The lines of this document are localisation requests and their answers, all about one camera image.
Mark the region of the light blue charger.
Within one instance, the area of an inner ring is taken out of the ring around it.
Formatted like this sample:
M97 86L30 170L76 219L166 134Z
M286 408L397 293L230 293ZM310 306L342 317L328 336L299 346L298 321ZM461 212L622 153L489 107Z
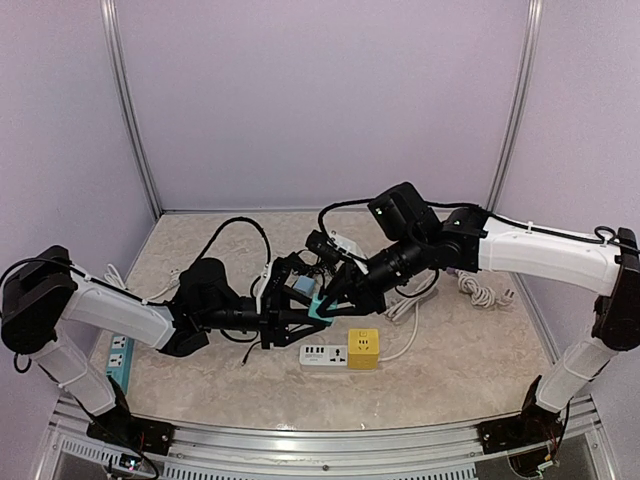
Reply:
M299 276L293 289L307 297L312 297L316 288L316 280L307 276Z

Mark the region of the yellow cube socket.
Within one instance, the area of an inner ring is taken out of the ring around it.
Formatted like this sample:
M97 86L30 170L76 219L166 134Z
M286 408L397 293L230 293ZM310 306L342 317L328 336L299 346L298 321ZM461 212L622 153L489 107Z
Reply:
M371 371L378 366L380 355L377 329L353 328L348 332L347 366L351 370Z

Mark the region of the white power strip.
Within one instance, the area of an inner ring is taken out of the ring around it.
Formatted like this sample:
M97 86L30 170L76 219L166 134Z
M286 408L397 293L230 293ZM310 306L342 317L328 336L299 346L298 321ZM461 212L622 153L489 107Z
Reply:
M346 345L302 345L299 365L303 370L337 372L348 369Z

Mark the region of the teal power strip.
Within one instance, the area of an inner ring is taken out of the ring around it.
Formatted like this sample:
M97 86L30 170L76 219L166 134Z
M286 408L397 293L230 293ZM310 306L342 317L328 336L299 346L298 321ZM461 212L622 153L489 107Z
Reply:
M134 341L124 335L114 334L111 338L106 363L106 375L112 378L127 394L133 362Z

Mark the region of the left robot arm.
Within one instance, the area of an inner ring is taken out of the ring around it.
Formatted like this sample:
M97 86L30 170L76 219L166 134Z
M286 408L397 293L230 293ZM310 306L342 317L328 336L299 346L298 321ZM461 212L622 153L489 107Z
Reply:
M207 346L213 330L254 332L264 349L285 347L326 327L308 315L310 298L287 286L289 274L284 259L268 259L258 294L241 296L224 263L200 253L180 273L174 296L154 302L80 270L65 247L53 245L2 273L1 339L75 398L90 419L90 437L150 451L153 440L167 446L173 426L134 416L119 384L93 368L60 321L96 326L176 358Z

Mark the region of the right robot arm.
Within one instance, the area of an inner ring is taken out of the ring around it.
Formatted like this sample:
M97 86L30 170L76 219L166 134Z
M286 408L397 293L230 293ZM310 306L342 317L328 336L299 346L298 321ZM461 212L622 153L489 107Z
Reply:
M639 346L639 247L632 230L598 226L579 234L523 223L478 205L453 203L440 220L437 203L409 182L366 200L390 246L367 258L355 242L320 224L307 248L341 260L316 309L320 317L365 316L386 308L386 292L425 271L508 272L555 280L596 293L595 322L530 385L519 413L478 425L484 453L541 442L559 444L561 415L572 398L621 352Z

